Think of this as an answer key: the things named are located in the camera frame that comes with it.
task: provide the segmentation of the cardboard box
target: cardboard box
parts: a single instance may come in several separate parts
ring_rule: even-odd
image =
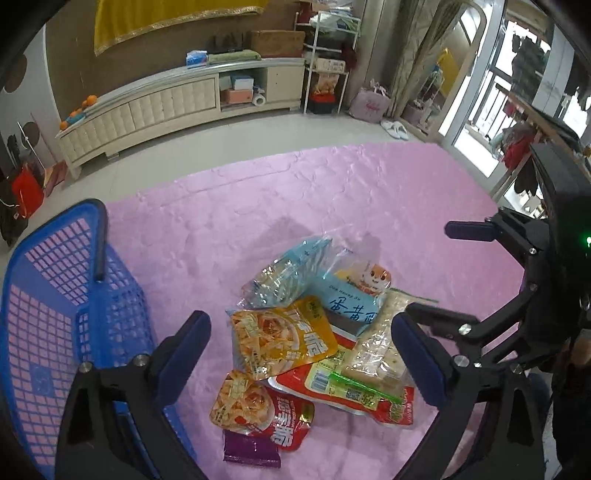
[[[306,32],[293,30],[259,30],[251,33],[251,50],[261,57],[301,57]]]
[[[226,105],[250,103],[252,102],[252,90],[224,90],[220,92],[220,100]]]

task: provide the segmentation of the white box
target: white box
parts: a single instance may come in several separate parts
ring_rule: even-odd
[[[234,90],[252,90],[255,79],[248,75],[232,75],[232,88]]]

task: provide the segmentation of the yellow curtain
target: yellow curtain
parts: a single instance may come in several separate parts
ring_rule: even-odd
[[[159,28],[204,18],[262,13],[268,0],[98,0],[95,54]]]

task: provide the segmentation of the brown wall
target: brown wall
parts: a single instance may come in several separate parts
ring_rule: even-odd
[[[89,95],[185,64],[190,50],[207,48],[213,35],[252,30],[292,30],[294,0],[269,0],[261,15],[214,18],[162,28],[95,56],[96,0],[70,0],[47,24],[47,63],[62,118]]]

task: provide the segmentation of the black bag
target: black bag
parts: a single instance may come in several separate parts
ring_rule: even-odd
[[[18,214],[18,202],[10,182],[0,180],[0,233],[9,247],[16,243],[28,224],[29,220]]]

